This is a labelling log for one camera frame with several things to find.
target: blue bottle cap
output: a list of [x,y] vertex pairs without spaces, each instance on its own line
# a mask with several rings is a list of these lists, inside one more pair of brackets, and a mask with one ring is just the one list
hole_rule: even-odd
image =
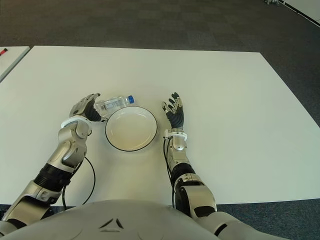
[[132,95],[128,96],[129,103],[133,104],[135,102],[134,97]]

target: plate rim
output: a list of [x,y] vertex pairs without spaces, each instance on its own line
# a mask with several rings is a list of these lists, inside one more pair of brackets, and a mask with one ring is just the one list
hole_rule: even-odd
[[[110,142],[110,140],[109,140],[109,138],[108,138],[108,136],[107,136],[107,125],[108,125],[109,119],[111,119],[111,117],[112,117],[116,112],[118,112],[118,111],[120,111],[120,110],[123,110],[123,109],[126,109],[126,108],[141,108],[141,109],[144,109],[144,110],[148,111],[148,112],[153,116],[153,118],[154,118],[154,120],[155,120],[155,132],[154,132],[153,138],[148,142],[147,145],[145,145],[145,146],[143,146],[143,147],[141,147],[141,148],[139,148],[139,149],[136,149],[136,150],[124,150],[124,149],[118,148],[118,147],[116,147],[115,145],[113,145],[113,144]],[[105,137],[106,137],[106,139],[108,140],[108,142],[112,145],[112,147],[114,147],[114,148],[116,148],[116,149],[118,149],[118,150],[120,150],[120,151],[124,151],[124,152],[136,152],[136,151],[139,151],[139,150],[145,148],[146,146],[148,146],[148,145],[155,139],[155,137],[156,137],[156,135],[157,135],[157,132],[158,132],[158,122],[157,122],[157,119],[156,119],[155,115],[154,115],[151,111],[149,111],[148,109],[146,109],[146,108],[144,108],[144,107],[142,107],[142,106],[126,106],[126,107],[123,107],[123,108],[118,109],[117,111],[115,111],[114,113],[112,113],[112,115],[108,118],[108,120],[106,121],[105,127],[104,127],[104,134],[105,134]]]

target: red marker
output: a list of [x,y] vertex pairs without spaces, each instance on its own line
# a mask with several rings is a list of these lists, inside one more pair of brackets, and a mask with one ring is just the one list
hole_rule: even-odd
[[2,51],[0,51],[0,56],[2,56],[3,54],[5,54],[5,52],[8,51],[8,49],[3,49]]

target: gray carpet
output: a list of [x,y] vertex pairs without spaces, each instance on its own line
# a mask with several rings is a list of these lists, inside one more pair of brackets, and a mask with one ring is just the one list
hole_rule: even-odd
[[[0,46],[260,52],[320,126],[320,28],[283,5],[262,0],[1,0],[0,29]],[[320,240],[319,204],[315,199],[219,209],[267,233]]]

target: robotic hand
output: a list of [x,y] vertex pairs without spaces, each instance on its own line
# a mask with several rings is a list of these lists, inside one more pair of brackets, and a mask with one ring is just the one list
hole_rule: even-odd
[[102,120],[99,113],[94,109],[96,98],[100,93],[90,94],[82,98],[71,109],[69,117],[82,116],[92,122],[100,122]]
[[58,200],[86,156],[91,122],[104,121],[94,109],[98,96],[90,94],[72,107],[69,118],[61,124],[56,150],[0,221],[2,235],[52,215],[50,205]]
[[167,105],[165,102],[162,103],[162,109],[164,110],[172,129],[183,129],[184,126],[184,109],[182,107],[182,101],[178,93],[173,93],[172,100],[169,98],[169,102],[173,105]]

